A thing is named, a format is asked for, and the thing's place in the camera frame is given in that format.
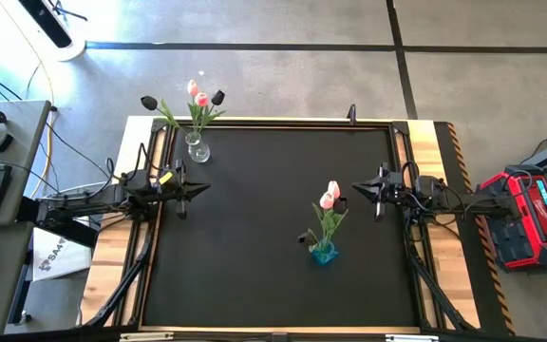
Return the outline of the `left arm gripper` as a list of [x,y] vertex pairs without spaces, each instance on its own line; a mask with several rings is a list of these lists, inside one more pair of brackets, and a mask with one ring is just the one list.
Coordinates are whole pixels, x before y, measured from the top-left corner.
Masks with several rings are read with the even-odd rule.
[[176,159],[172,165],[165,166],[159,177],[160,193],[176,201],[176,215],[179,219],[187,218],[186,202],[211,187],[210,183],[186,182],[190,189],[185,192],[186,166],[182,159]]

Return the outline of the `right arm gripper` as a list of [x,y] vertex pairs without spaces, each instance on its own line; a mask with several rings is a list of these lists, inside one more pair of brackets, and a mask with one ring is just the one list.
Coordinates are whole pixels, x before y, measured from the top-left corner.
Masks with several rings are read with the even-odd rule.
[[[356,191],[375,204],[376,222],[382,221],[386,215],[386,204],[398,204],[400,192],[404,189],[403,176],[400,172],[388,170],[388,163],[382,162],[377,175],[371,180],[359,180],[351,184]],[[364,189],[374,186],[374,191]]]

